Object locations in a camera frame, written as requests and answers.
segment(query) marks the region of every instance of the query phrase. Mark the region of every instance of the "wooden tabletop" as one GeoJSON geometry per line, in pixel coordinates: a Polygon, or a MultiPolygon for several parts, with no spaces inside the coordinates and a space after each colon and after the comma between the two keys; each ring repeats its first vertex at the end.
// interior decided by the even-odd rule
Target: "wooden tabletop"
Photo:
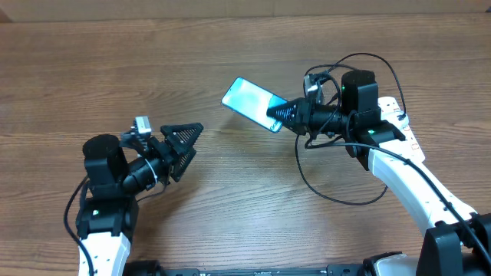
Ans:
{"type": "MultiPolygon", "coordinates": [[[[310,66],[379,54],[399,76],[427,167],[488,213],[490,26],[489,14],[0,25],[0,274],[76,275],[62,215],[85,175],[81,147],[142,114],[155,130],[194,122],[205,130],[182,180],[141,203],[130,260],[209,270],[418,255],[421,235],[392,192],[361,207],[316,196],[298,174],[295,135],[265,131],[220,99],[237,76],[294,99],[310,66]]],[[[382,62],[346,64],[375,71],[380,96],[397,97],[382,62]]],[[[300,156],[326,195],[361,202],[384,187],[344,149],[300,156]]]]}

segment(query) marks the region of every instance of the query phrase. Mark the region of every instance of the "wooden table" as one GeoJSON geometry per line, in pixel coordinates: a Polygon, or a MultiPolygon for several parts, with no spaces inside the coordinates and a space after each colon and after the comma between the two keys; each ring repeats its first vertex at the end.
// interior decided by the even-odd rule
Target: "wooden table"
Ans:
{"type": "MultiPolygon", "coordinates": [[[[0,25],[0,274],[76,274],[62,214],[85,174],[81,147],[141,114],[155,130],[206,129],[181,182],[142,202],[131,260],[209,270],[418,255],[421,235],[391,192],[364,207],[321,199],[298,174],[293,133],[264,131],[220,99],[237,76],[293,99],[308,67],[380,54],[398,73],[427,166],[488,213],[490,26],[489,14],[0,25]]],[[[380,61],[347,64],[375,71],[380,96],[397,97],[380,61]]],[[[327,195],[360,202],[383,189],[344,149],[300,155],[327,195]]]]}

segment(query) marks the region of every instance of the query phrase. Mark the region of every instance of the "wall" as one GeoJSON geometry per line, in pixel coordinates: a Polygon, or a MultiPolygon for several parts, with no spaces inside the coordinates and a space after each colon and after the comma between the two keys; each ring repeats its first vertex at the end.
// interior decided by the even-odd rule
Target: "wall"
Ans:
{"type": "Polygon", "coordinates": [[[491,0],[0,0],[0,21],[484,12],[490,6],[491,0]]]}

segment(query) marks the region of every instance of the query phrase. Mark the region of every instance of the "white arm segment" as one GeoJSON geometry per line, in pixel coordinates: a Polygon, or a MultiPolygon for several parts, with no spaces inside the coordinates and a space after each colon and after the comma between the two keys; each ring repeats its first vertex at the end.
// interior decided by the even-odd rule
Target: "white arm segment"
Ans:
{"type": "MultiPolygon", "coordinates": [[[[128,238],[120,233],[113,237],[110,232],[94,233],[82,240],[82,244],[88,250],[94,265],[94,275],[123,275],[124,264],[130,255],[131,243],[128,238]]],[[[88,276],[89,266],[84,253],[80,250],[80,266],[78,276],[88,276]]]]}
{"type": "MultiPolygon", "coordinates": [[[[401,111],[396,100],[393,97],[382,97],[378,103],[382,109],[382,120],[389,121],[406,136],[405,141],[392,140],[381,143],[380,148],[402,155],[419,166],[441,191],[447,201],[452,203],[462,218],[464,220],[471,219],[470,213],[476,213],[476,211],[455,197],[423,165],[424,154],[409,128],[409,120],[399,121],[397,118],[401,111]]],[[[368,168],[374,176],[382,180],[392,190],[417,223],[423,236],[428,228],[435,227],[436,222],[443,221],[447,224],[457,222],[456,218],[445,208],[423,177],[410,166],[404,165],[399,159],[371,149],[368,156],[368,168]]]]}

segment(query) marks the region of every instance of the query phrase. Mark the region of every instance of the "white and blue object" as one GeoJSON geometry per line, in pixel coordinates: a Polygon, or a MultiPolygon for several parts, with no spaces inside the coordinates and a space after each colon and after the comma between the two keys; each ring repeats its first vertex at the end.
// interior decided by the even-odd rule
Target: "white and blue object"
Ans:
{"type": "Polygon", "coordinates": [[[270,107],[276,107],[284,103],[286,103],[285,99],[274,95],[242,77],[236,78],[222,99],[224,106],[249,118],[273,133],[280,131],[282,122],[266,116],[266,111],[270,107]]]}

